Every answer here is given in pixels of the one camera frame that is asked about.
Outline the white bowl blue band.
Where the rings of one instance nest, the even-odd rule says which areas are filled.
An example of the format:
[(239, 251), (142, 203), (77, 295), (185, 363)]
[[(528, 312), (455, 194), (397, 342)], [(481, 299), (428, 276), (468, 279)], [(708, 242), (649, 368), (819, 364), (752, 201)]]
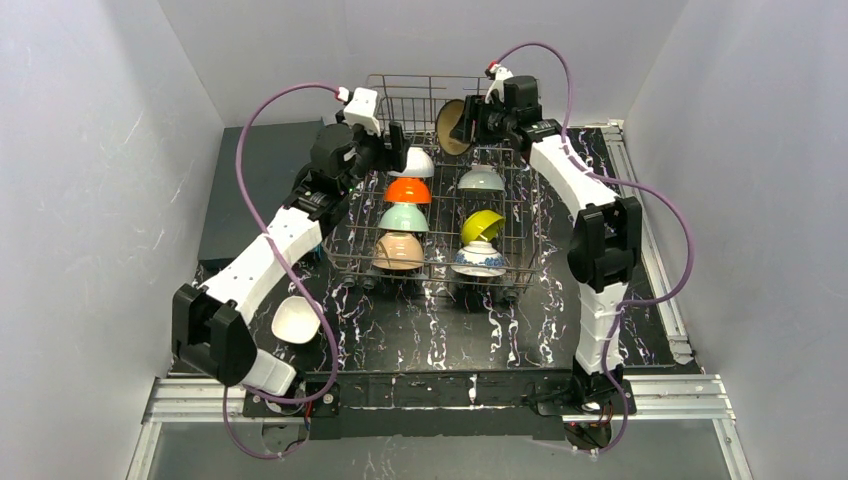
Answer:
[(431, 178), (435, 173), (435, 164), (431, 156), (420, 147), (410, 147), (406, 156), (406, 167), (402, 171), (389, 171), (392, 177)]

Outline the orange rimmed white bowl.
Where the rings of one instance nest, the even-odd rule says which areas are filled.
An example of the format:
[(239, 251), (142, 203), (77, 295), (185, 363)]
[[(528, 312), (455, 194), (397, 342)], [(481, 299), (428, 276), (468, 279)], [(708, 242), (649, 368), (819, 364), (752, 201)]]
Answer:
[(429, 204), (432, 195), (419, 178), (399, 177), (393, 180), (384, 193), (384, 200), (390, 203), (410, 203), (415, 205)]

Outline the green bowl dark exterior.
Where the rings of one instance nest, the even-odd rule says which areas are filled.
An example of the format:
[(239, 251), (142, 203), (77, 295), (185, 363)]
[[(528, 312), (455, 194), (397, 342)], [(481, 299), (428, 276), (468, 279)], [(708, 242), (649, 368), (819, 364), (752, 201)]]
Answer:
[(460, 177), (457, 188), (460, 190), (503, 192), (505, 184), (493, 166), (472, 165), (470, 170)]

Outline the celadon green bowl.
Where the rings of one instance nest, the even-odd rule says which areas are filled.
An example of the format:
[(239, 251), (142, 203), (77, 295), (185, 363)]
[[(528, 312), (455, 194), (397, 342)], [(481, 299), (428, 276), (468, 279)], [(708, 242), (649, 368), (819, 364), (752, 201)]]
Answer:
[(425, 233), (429, 231), (427, 217), (411, 203), (396, 203), (386, 210), (378, 227), (384, 230)]

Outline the yellow bowl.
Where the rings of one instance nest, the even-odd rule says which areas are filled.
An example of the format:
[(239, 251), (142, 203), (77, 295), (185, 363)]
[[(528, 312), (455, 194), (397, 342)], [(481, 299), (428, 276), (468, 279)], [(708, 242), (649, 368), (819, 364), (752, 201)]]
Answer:
[(464, 245), (473, 241), (491, 242), (502, 231), (506, 219), (493, 210), (479, 210), (464, 221), (460, 236)]

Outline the beige floral bowl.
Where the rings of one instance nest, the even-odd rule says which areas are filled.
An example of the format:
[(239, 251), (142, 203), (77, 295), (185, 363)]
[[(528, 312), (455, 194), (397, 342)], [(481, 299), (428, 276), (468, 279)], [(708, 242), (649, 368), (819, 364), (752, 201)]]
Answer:
[(424, 251), (419, 240), (407, 232), (387, 232), (374, 249), (372, 265), (376, 268), (407, 271), (424, 266)]

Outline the blue patterned bowl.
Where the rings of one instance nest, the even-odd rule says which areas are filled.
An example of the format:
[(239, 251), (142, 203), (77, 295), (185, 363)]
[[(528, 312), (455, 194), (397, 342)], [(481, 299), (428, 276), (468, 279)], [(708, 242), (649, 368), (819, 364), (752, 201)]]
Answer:
[(450, 268), (471, 277), (492, 278), (506, 274), (504, 256), (486, 241), (471, 241), (460, 248)]

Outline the white square bowl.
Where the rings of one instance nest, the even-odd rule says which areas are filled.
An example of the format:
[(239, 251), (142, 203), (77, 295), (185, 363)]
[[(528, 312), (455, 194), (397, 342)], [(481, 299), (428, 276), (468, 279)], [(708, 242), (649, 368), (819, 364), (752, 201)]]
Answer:
[(320, 327), (319, 316), (302, 296), (283, 300), (271, 322), (271, 332), (277, 339), (296, 345), (309, 343)]

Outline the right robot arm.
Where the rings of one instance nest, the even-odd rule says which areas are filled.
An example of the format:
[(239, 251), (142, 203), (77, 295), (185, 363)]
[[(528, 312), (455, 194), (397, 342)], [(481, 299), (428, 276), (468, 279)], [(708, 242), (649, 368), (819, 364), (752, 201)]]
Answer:
[(580, 333), (564, 397), (601, 405), (623, 391), (618, 323), (641, 258), (642, 206), (622, 197), (568, 154), (566, 129), (543, 115), (532, 76), (493, 82), (484, 94), (450, 100), (439, 110), (436, 137), (453, 156), (506, 144), (556, 191), (573, 216), (567, 263), (579, 285)]

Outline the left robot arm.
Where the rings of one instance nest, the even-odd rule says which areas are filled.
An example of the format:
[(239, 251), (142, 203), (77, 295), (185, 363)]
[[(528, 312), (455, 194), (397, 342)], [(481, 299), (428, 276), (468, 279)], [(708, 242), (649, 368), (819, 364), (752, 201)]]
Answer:
[(402, 171), (410, 141), (398, 122), (387, 136), (336, 123), (317, 133), (308, 163), (295, 177), (271, 223), (226, 268), (199, 286), (182, 285), (172, 300), (171, 350), (222, 385), (242, 385), (265, 399), (286, 394), (297, 370), (261, 350), (249, 331), (256, 310), (292, 266), (347, 216), (350, 192), (371, 171)]

